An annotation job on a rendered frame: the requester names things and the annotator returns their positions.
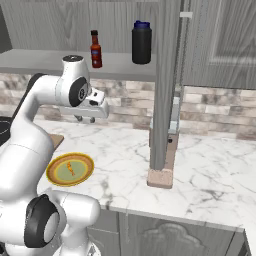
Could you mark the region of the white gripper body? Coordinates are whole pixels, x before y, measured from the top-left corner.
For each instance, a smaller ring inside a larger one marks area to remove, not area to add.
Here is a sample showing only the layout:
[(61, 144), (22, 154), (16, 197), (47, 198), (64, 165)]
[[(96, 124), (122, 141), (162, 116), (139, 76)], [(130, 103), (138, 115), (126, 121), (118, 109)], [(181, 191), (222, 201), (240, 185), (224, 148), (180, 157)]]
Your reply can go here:
[(106, 100), (103, 100), (99, 106), (81, 103), (78, 107), (60, 107), (60, 112), (65, 115), (107, 118), (109, 116), (109, 105)]

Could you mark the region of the brown wooden cutting board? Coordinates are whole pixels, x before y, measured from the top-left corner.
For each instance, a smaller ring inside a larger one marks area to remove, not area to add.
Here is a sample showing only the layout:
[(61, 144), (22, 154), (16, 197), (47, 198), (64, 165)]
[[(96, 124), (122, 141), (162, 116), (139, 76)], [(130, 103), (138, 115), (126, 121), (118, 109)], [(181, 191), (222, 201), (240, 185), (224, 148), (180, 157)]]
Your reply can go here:
[(64, 136), (58, 134), (50, 134), (50, 138), (53, 142), (53, 150), (56, 150), (64, 140)]

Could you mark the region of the yellow and green plate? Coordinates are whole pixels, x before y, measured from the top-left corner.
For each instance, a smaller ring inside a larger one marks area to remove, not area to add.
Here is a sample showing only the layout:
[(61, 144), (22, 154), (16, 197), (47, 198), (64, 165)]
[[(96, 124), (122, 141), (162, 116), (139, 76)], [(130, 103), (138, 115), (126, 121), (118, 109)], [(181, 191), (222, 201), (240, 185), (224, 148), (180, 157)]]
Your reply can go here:
[[(72, 176), (68, 170), (67, 162), (71, 163), (75, 176)], [(89, 155), (80, 152), (70, 152), (53, 159), (46, 168), (46, 176), (54, 185), (70, 187), (87, 180), (93, 171), (94, 161)]]

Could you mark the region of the red condiment bottle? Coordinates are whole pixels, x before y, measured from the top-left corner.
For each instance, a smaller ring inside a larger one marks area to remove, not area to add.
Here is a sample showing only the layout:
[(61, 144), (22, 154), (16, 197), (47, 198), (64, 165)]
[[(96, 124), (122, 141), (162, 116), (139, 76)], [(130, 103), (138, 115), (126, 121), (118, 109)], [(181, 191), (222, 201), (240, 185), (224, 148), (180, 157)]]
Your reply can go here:
[(102, 54), (101, 54), (101, 46), (98, 42), (98, 31), (92, 30), (91, 36), (92, 36), (92, 45), (90, 47), (90, 50), (91, 50), (92, 67), (101, 68)]

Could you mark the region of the grey open cabinet door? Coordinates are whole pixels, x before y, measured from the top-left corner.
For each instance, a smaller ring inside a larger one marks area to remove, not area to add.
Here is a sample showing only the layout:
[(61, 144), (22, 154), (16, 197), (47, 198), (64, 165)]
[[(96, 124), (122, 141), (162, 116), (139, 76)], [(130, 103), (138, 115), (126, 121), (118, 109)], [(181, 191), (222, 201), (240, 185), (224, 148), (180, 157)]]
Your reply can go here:
[(165, 165), (175, 89), (175, 60), (181, 2), (182, 0), (159, 2), (153, 132), (150, 149), (150, 168), (154, 170), (162, 170)]

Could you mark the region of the black bottle with blue lid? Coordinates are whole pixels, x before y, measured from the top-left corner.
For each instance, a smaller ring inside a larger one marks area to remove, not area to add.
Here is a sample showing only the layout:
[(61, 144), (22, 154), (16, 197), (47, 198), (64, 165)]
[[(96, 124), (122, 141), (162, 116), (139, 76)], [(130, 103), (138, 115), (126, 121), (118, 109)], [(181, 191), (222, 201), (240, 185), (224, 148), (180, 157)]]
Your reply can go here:
[(137, 20), (132, 30), (132, 62), (148, 64), (151, 61), (152, 29), (149, 22)]

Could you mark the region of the grey base cabinet door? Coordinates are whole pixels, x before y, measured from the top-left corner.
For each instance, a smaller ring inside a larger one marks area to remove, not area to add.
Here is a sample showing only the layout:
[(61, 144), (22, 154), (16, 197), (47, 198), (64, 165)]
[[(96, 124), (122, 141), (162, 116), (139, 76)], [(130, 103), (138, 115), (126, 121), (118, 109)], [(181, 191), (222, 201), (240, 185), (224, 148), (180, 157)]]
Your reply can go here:
[(121, 256), (248, 256), (240, 232), (119, 214)]

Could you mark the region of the grey closed cabinet door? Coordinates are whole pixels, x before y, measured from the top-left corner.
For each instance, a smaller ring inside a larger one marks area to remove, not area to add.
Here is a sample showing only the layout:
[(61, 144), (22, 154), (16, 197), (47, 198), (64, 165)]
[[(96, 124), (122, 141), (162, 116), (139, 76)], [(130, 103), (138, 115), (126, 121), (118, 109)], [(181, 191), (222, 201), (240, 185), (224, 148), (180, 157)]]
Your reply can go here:
[(191, 0), (183, 83), (256, 90), (256, 0)]

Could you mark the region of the brown wooden knife block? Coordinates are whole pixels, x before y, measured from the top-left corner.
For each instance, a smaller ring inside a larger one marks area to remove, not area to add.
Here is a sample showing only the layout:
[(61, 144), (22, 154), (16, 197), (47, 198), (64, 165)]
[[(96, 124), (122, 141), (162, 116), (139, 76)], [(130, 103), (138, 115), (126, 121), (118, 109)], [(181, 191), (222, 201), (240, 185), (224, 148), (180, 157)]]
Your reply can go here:
[(174, 162), (179, 140), (181, 97), (182, 87), (180, 85), (176, 85), (168, 130), (165, 166), (162, 170), (150, 169), (148, 171), (148, 186), (165, 189), (171, 189), (173, 186)]

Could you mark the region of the grey open wall cabinet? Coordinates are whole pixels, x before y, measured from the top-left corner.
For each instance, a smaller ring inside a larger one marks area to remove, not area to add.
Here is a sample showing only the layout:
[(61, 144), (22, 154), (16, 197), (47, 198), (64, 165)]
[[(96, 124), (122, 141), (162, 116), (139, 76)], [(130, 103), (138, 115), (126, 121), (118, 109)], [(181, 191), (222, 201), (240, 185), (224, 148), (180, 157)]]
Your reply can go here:
[(77, 54), (91, 62), (91, 31), (97, 30), (103, 67), (90, 68), (94, 79), (153, 81), (156, 58), (146, 65), (132, 62), (132, 28), (137, 20), (156, 28), (158, 0), (0, 0), (5, 25), (0, 43), (0, 72), (62, 73), (62, 58)]

